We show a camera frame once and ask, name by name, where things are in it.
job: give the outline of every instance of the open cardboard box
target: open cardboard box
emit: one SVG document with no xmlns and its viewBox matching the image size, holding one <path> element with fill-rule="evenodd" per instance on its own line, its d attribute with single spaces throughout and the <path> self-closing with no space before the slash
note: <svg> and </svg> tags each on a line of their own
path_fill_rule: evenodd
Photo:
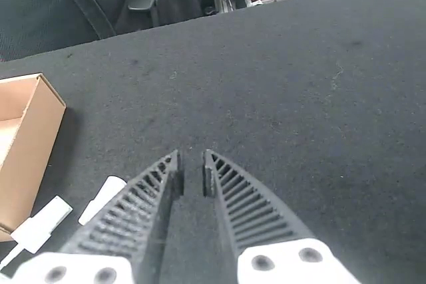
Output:
<svg viewBox="0 0 426 284">
<path fill-rule="evenodd" d="M 64 111 L 42 74 L 0 80 L 0 241 L 31 213 Z"/>
</svg>

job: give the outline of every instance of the table surface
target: table surface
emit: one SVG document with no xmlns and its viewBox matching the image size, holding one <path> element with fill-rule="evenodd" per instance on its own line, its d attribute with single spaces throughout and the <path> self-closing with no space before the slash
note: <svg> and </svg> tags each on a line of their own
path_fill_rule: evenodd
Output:
<svg viewBox="0 0 426 284">
<path fill-rule="evenodd" d="M 0 64 L 1 77 L 45 73 L 68 105 L 35 211 L 57 194 L 74 211 L 43 250 L 78 228 L 108 175 L 128 179 L 178 148 L 186 194 L 161 283 L 220 283 L 200 171 L 212 148 L 282 198 L 361 282 L 422 282 L 425 17 L 425 0 L 291 0 Z"/>
</svg>

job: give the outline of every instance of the white cylindrical object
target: white cylindrical object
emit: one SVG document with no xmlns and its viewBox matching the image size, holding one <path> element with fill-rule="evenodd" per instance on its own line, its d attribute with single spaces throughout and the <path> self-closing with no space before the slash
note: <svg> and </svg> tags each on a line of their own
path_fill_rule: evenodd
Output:
<svg viewBox="0 0 426 284">
<path fill-rule="evenodd" d="M 13 231 L 11 237 L 28 252 L 35 254 L 72 210 L 67 202 L 55 196 L 39 213 L 26 219 Z"/>
<path fill-rule="evenodd" d="M 79 218 L 79 223 L 85 225 L 89 222 L 108 202 L 111 201 L 124 187 L 126 182 L 117 176 L 109 176 L 99 190 L 96 197 L 89 202 Z"/>
</svg>

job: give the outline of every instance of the office chair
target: office chair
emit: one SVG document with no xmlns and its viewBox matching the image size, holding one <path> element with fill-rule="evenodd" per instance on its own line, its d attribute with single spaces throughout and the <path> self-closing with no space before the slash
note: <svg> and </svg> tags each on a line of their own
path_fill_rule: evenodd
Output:
<svg viewBox="0 0 426 284">
<path fill-rule="evenodd" d="M 0 59 L 201 17 L 203 0 L 0 0 Z"/>
</svg>

